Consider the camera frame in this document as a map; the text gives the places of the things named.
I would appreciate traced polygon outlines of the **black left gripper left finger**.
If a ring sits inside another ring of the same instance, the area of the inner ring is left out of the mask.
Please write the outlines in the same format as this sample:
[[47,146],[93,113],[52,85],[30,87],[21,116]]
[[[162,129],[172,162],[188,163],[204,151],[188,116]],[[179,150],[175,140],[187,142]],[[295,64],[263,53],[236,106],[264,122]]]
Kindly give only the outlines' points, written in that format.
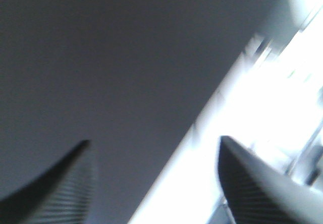
[[1,200],[1,223],[85,223],[96,179],[92,144],[83,140],[36,179]]

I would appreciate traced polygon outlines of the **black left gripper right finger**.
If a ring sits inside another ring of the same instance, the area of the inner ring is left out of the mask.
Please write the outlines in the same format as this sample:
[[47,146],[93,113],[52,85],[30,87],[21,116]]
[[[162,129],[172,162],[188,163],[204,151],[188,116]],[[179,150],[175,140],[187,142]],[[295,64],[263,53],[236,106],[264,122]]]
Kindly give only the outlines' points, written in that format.
[[220,137],[218,175],[235,223],[322,223],[322,192],[295,183],[230,136]]

